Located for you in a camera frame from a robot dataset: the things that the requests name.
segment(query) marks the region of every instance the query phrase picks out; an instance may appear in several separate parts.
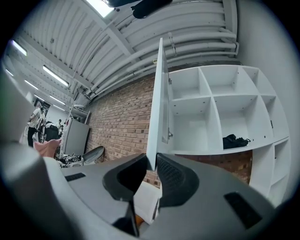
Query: fluorescent light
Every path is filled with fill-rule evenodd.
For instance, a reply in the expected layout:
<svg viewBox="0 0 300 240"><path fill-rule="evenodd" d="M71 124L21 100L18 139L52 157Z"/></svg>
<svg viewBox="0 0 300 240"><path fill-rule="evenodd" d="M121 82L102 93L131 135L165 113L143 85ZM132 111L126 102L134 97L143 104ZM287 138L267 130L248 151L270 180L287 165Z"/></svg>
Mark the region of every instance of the fluorescent light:
<svg viewBox="0 0 300 240"><path fill-rule="evenodd" d="M11 74L12 76L14 76L10 71L8 71L7 69L6 69L6 71L9 73L9 74Z"/></svg>
<svg viewBox="0 0 300 240"><path fill-rule="evenodd" d="M47 68L45 65L43 65L43 70L45 70L47 73L49 73L52 77L54 77L56 80L64 84L65 86L68 86L69 83L67 83L65 80L62 80L60 77L58 77L53 71L51 71L49 68Z"/></svg>
<svg viewBox="0 0 300 240"><path fill-rule="evenodd" d="M58 99L52 97L51 95L50 95L50 97L53 98L54 100L58 101L59 103L61 103L61 104L63 104L63 105L66 105L65 103L63 103L62 101L59 101Z"/></svg>
<svg viewBox="0 0 300 240"><path fill-rule="evenodd" d="M16 49L18 49L21 53L27 56L27 51L24 48L22 48L16 41L12 40L11 43Z"/></svg>
<svg viewBox="0 0 300 240"><path fill-rule="evenodd" d="M101 16L106 17L111 11L113 11L113 7L109 7L105 2L101 0L86 0L91 6L100 13Z"/></svg>
<svg viewBox="0 0 300 240"><path fill-rule="evenodd" d="M54 104L53 104L53 106L55 106L55 107L57 107L57 108L59 108L59 109L63 110L62 108L60 108L60 107L58 107L58 106L56 106L56 105L54 105ZM64 110L63 110L63 111L64 111Z"/></svg>
<svg viewBox="0 0 300 240"><path fill-rule="evenodd" d="M36 90L38 90L37 87L33 86L30 82L27 82L26 80L24 80L27 84L29 84L31 87L35 88Z"/></svg>
<svg viewBox="0 0 300 240"><path fill-rule="evenodd" d="M39 99L41 99L43 102L45 101L45 100L43 100L41 97L39 97L38 95L35 95L37 98L39 98Z"/></svg>

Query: open cabinet door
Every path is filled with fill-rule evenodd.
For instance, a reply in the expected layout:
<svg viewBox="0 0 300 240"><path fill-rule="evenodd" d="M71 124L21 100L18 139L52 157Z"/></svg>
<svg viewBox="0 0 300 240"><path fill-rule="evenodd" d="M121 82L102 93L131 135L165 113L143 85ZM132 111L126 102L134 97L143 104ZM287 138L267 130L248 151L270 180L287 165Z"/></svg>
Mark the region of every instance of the open cabinet door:
<svg viewBox="0 0 300 240"><path fill-rule="evenodd" d="M167 153L169 144L168 66L160 39L152 97L151 118L147 144L148 170L155 170L157 153Z"/></svg>

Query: cabinet hinge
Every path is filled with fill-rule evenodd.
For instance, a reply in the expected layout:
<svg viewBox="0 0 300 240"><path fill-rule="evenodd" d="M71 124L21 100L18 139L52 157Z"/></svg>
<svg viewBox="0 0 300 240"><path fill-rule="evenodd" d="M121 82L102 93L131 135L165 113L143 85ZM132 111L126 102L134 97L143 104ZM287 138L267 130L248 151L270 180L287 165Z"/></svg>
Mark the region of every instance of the cabinet hinge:
<svg viewBox="0 0 300 240"><path fill-rule="evenodd" d="M170 137L173 137L173 133L170 132L169 128L168 128L168 131L169 131L168 139L170 139Z"/></svg>

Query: white cabinet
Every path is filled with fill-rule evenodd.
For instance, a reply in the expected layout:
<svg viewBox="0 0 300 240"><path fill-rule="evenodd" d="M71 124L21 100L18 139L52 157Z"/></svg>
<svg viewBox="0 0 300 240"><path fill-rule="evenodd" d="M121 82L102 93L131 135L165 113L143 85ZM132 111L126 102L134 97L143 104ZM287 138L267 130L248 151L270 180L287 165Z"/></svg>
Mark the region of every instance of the white cabinet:
<svg viewBox="0 0 300 240"><path fill-rule="evenodd" d="M223 149L223 137L249 139ZM155 75L147 157L216 155L253 150L250 186L281 202L290 166L289 129L282 105L261 70L212 65L168 73L162 39Z"/></svg>

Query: black pants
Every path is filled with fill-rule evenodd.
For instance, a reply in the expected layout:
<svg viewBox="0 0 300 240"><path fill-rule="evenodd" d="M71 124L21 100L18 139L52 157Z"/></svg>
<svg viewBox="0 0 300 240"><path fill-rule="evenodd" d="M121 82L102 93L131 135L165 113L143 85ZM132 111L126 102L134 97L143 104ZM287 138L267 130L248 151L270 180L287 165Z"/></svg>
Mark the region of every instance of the black pants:
<svg viewBox="0 0 300 240"><path fill-rule="evenodd" d="M27 134L27 140L28 140L28 146L33 147L33 140L32 136L35 134L37 130L34 127L28 128L28 134Z"/></svg>

